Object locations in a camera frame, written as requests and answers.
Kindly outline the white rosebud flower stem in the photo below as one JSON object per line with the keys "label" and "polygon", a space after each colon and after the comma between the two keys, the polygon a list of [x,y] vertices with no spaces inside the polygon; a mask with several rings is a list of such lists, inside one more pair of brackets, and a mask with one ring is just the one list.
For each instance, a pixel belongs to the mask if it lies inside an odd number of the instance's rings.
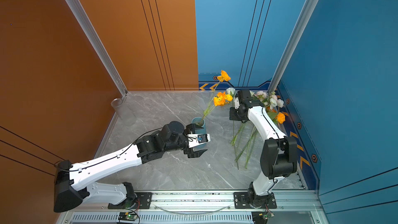
{"label": "white rosebud flower stem", "polygon": [[[230,88],[226,89],[226,94],[228,94],[228,95],[230,96],[230,98],[231,98],[232,100],[234,100],[235,88],[230,87]],[[234,130],[234,128],[235,128],[235,124],[233,124],[233,140],[232,140],[232,142],[231,142],[231,145],[232,145],[232,146],[235,146],[235,141],[236,141],[235,130]]]}

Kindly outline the teal ceramic vase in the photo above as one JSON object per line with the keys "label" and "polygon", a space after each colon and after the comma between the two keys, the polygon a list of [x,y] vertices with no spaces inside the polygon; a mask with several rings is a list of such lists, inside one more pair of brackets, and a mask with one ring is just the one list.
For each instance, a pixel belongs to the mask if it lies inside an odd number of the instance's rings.
{"label": "teal ceramic vase", "polygon": [[[192,123],[196,125],[196,128],[195,128],[196,134],[206,134],[207,133],[205,120],[202,119],[202,117],[193,118]],[[204,144],[194,147],[193,150],[198,151],[198,150],[205,149],[206,147],[207,147],[207,144],[204,143]]]}

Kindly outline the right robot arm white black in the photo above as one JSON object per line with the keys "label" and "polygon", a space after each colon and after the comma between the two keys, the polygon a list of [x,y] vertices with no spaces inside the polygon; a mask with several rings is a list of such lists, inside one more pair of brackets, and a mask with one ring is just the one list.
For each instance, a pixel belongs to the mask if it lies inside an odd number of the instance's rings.
{"label": "right robot arm white black", "polygon": [[266,106],[253,99],[249,90],[239,90],[234,96],[234,106],[230,108],[230,120],[254,124],[264,141],[260,157],[261,172],[250,183],[246,208],[275,209],[275,197],[272,190],[286,177],[297,172],[297,142],[286,136],[272,121]]}

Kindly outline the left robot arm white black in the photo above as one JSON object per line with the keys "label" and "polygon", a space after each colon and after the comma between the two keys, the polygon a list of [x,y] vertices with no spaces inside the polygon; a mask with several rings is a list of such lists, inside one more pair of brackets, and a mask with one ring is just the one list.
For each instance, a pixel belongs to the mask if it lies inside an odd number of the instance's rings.
{"label": "left robot arm white black", "polygon": [[99,181],[119,171],[137,167],[181,150],[188,158],[199,158],[206,150],[197,147],[210,142],[196,124],[184,126],[171,121],[162,128],[147,131],[133,143],[93,160],[55,164],[54,212],[70,211],[84,203],[106,203],[109,209],[138,206],[138,196],[129,182],[104,184]]}

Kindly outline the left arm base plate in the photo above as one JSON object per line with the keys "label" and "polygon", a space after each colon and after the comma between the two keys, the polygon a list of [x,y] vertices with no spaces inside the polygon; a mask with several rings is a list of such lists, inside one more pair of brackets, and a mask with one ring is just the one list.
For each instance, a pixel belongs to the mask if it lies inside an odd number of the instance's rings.
{"label": "left arm base plate", "polygon": [[133,197],[127,197],[121,203],[114,205],[108,204],[108,209],[150,209],[152,192],[138,192],[135,193]]}

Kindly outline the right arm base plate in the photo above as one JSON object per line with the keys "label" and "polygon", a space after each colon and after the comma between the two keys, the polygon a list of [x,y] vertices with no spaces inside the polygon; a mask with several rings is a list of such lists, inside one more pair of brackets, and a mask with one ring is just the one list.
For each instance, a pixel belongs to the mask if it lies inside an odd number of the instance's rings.
{"label": "right arm base plate", "polygon": [[277,209],[275,195],[257,196],[248,192],[234,192],[234,206],[236,209]]}

